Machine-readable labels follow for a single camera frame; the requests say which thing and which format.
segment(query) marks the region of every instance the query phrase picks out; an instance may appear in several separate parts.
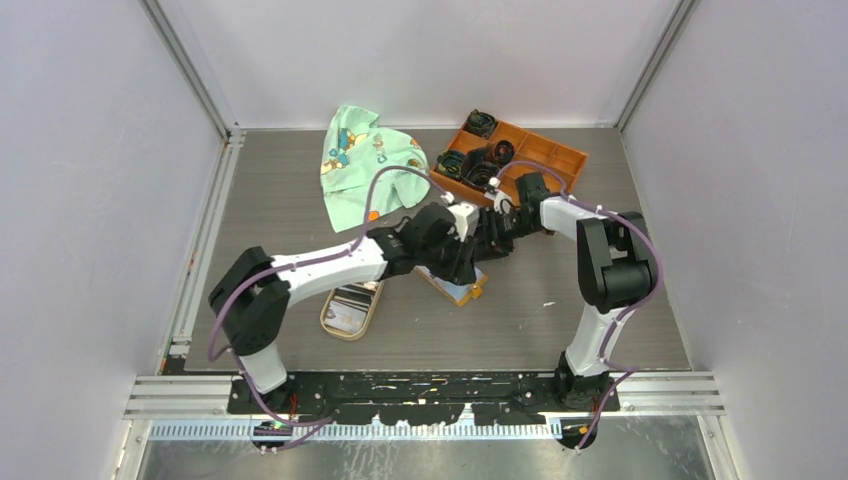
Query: white panel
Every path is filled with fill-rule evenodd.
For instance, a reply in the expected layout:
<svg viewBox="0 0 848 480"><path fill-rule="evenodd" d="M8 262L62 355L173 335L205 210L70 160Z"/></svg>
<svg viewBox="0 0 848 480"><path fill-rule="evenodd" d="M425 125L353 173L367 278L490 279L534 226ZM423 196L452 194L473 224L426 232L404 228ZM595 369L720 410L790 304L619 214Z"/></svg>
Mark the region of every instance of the white panel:
<svg viewBox="0 0 848 480"><path fill-rule="evenodd" d="M835 0L700 2L626 134L742 478L846 475L846 18Z"/></svg>
<svg viewBox="0 0 848 480"><path fill-rule="evenodd" d="M457 125L473 108L611 125L677 1L163 3L242 127L325 128L348 103L388 125Z"/></svg>
<svg viewBox="0 0 848 480"><path fill-rule="evenodd" d="M0 45L0 478L106 478L221 144L136 0L4 2Z"/></svg>

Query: cable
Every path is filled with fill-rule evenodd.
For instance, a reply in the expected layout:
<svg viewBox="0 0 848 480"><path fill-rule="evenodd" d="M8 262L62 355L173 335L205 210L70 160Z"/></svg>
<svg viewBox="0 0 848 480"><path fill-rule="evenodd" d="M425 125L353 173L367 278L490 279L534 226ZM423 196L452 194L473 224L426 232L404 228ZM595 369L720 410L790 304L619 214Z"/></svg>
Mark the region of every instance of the cable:
<svg viewBox="0 0 848 480"><path fill-rule="evenodd" d="M552 170L552 169L550 169L550 168L548 168L544 165L535 163L535 162L527 162L527 161L523 161L523 160L517 160L517 161L510 162L510 163L504 165L504 167L501 168L501 170L498 172L498 174L495 176L495 178L500 180L501 177L503 177L503 174L506 173L506 171L509 168L516 166L516 165L525 165L525 166L528 166L528 167L533 167L533 168L536 168L536 169L538 169L538 170L540 170L544 173L547 173L551 177L553 177L556 181L558 181L560 183L560 185L562 185L562 188L560 189L559 194L566 202L571 203L571 204L573 204L573 205L575 205L579 208L582 208L583 210L586 210L587 212L596 213L598 215L604 215L606 217L609 217L609 218L615 220L616 222L619 222L621 225L623 225L625 228L627 228L630 231L631 234L636 235L639 238L639 240L641 240L642 243L645 244L645 246L648 248L648 251L651 252L651 256L654 258L654 261L657 264L657 282L654 285L654 288L652 288L651 291L648 292L648 294L645 295L644 298L642 298L638 302L634 303L633 305L626 307L625 309L620 311L618 313L618 315L615 316L615 319L613 320L612 323L610 323L610 326L607 329L606 334L604 335L604 339L601 342L601 347L598 349L598 357L601 359L601 362L603 362L604 365L606 365L610 368L613 368L615 370L623 371L624 374L622 376L618 377L618 379L616 381L614 381L612 383L612 385L609 386L607 391L604 392L604 398L601 399L601 403L598 406L598 410L595 412L595 415L592 418L592 423L589 424L589 429L586 430L585 434L583 434L583 438L580 439L580 442L577 444L577 447L575 448L575 451L579 455L580 449L583 448L583 445L586 444L586 441L589 440L589 436L592 434L595 427L598 425L598 422L601 419L601 412L603 412L604 405L606 405L607 399L610 397L610 394L612 394L612 392L615 390L615 388L621 382L623 382L625 379L627 379L628 377L630 377L631 375L633 375L634 373L639 371L638 367L625 367L625 366L613 363L612 360L609 360L608 358L606 358L606 349L607 349L607 345L609 344L609 341L612 339L613 333L615 333L615 330L618 328L619 323L622 322L628 314L630 314L631 312L633 312L637 308L641 307L642 305L648 303L654 297L654 294L656 294L657 289L659 289L659 286L662 285L662 282L663 282L663 276L664 276L663 275L663 264L662 264L662 260L660 259L659 253L657 252L656 248L654 247L654 244L651 242L651 240L648 238L648 236L645 234L645 232L643 232L642 230L637 228L636 225L633 225L627 219L621 217L620 215L618 215L615 212L611 212L609 210L606 210L603 207L601 207L600 205L598 205L596 208L593 208L591 205L577 200L573 195L570 195L566 191L565 180L563 180L562 177L556 171L554 171L554 170Z"/></svg>
<svg viewBox="0 0 848 480"><path fill-rule="evenodd" d="M368 222L368 213L371 211L371 200L372 200L372 197L374 196L374 189L377 185L377 180L383 174L385 174L386 172L389 172L391 170L402 170L402 171L405 171L405 172L409 172L409 173L418 175L419 177L430 182L430 184L433 185L434 187L436 187L436 189L441 194L446 193L444 188L442 188L433 179L428 177L425 173L420 172L419 170L409 168L409 167L403 167L403 166L400 166L400 165L391 165L391 166L388 166L388 167L385 167L385 168L379 170L377 172L377 174L374 176L374 179L371 180L371 185L368 187L368 194L367 194L366 200L365 200L365 214L364 214L364 218L363 218L362 227L360 229L360 234L353 242L351 242L349 244L349 247L347 249L339 250L336 253L331 253L331 254L325 255L323 257L318 257L318 258L306 260L306 261L303 261L303 262L298 263L298 264L289 263L289 264L286 264L286 265L282 265L282 266L278 266L278 267L272 267L272 268L263 270L263 271L255 274L255 275L253 275L252 277L248 278L247 280L242 282L238 287L236 287L236 289L233 291L233 293L230 294L230 296L224 302L224 305L221 307L221 310L218 313L217 318L215 319L215 325L212 327L212 333L209 335L209 346L207 348L206 356L207 356L210 363L217 361L221 357L221 355L223 355L224 352L226 352L230 348L229 345L225 345L224 347L222 347L220 350L218 350L216 352L215 351L215 341L217 340L218 335L221 332L221 329L224 325L224 319L227 318L227 314L229 313L230 308L232 308L236 299L238 299L238 297L242 293L244 293L245 290L252 288L253 285L256 284L256 282L258 282L259 280L261 280L265 277L274 275L274 274L279 273L279 272L292 270L295 267L306 267L306 266L309 266L309 265L317 265L319 263L325 263L325 262L329 262L329 261L336 260L336 259L339 259L339 258L343 258L347 255L352 254L357 248L359 248L359 245L361 245L362 241L365 239L365 233L367 231L366 226L369 223ZM315 420L315 421L312 421L312 422L295 422L295 421L292 421L290 419L284 419L284 418L280 417L275 412L273 412L271 410L271 408L268 407L268 405L262 399L262 395L259 393L259 390L256 388L256 384L253 382L253 379L250 378L250 375L247 374L247 372L244 368L244 364L241 362L241 359L239 359L237 355L235 356L235 358L236 358L236 364L238 365L239 370L241 372L243 372L242 375L244 376L244 380L247 383L248 387L250 388L250 392L253 394L254 400L256 400L257 405L259 405L259 408L261 408L263 412L265 412L268 416L270 416L274 420L276 420L276 421L278 421L278 422L280 422L284 425L289 425L291 427L316 426L316 428L309 431L303 437L287 443L282 448L283 450L287 450L289 448L294 448L294 447L300 445L301 443L306 441L307 438L318 433L318 430L321 427L323 427L324 425L326 425L327 423L330 423L332 421L332 417L325 417L325 418L322 418L320 420Z"/></svg>

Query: orange tray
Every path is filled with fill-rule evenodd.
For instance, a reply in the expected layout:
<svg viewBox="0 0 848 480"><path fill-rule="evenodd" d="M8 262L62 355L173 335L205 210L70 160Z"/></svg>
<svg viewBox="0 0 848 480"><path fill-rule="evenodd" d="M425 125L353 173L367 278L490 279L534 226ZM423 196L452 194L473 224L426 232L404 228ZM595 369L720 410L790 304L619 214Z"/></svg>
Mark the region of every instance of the orange tray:
<svg viewBox="0 0 848 480"><path fill-rule="evenodd" d="M586 153L561 143L556 143L553 140L549 140L503 120L497 120L497 122L498 125L495 128L495 132L488 140L478 137L473 133L466 132L465 124L463 124L459 132L451 140L447 150L458 150L462 153L468 153L475 148L497 144L501 140L509 140L515 147L513 161L535 162L556 171L565 180L566 190L569 193L571 192L574 185L577 184L577 179L580 178L580 173L583 171L586 159L589 157ZM477 205L491 206L493 204L492 200L486 198L483 192L439 173L436 170L437 165L433 166L430 176L445 190L453 192L455 195L459 195ZM501 190L512 197L516 205L518 204L518 192L515 189L515 180L526 173L534 171L537 170L532 167L519 165L509 168L504 173L501 179ZM548 174L545 174L545 184L552 192L558 192L562 188L560 183Z"/></svg>

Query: wood grain surface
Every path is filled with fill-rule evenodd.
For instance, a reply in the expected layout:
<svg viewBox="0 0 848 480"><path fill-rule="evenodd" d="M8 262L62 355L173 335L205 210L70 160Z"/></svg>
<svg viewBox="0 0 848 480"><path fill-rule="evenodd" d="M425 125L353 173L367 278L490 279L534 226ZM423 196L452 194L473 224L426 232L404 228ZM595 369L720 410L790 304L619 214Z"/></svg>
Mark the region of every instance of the wood grain surface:
<svg viewBox="0 0 848 480"><path fill-rule="evenodd" d="M434 162L454 130L408 130ZM543 129L538 133L589 154L574 190L583 201L639 210L621 138L614 129ZM295 254L349 241L336 234L324 207L318 166L323 131L250 132L238 159L204 299L246 248ZM436 198L431 190L430 197ZM422 205L430 200L425 199ZM408 211L385 216L394 224ZM571 342L582 312L575 246L562 236L517 241L508 258L480 263L484 294L457 307L419 275L389 280L366 334L346 342L319 324L325 295L286 313L277 339L289 370L552 369ZM192 334L189 370L235 369L225 356L214 366L206 344L214 315L204 303ZM646 368L689 368L664 292L625 326L613 359Z"/></svg>

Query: mint green cloth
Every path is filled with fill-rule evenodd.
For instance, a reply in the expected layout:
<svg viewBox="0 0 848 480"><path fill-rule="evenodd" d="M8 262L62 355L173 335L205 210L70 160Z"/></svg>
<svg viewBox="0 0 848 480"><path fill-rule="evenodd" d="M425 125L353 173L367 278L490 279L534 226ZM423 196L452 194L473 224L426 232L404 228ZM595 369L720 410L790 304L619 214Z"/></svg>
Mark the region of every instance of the mint green cloth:
<svg viewBox="0 0 848 480"><path fill-rule="evenodd" d="M330 122L321 160L321 188L333 230L362 224L368 187L380 169L403 165L428 173L427 157L409 135L380 127L380 118L364 108L342 106ZM412 207L427 195L430 183L409 172L380 176L371 199L369 219L400 207Z"/></svg>

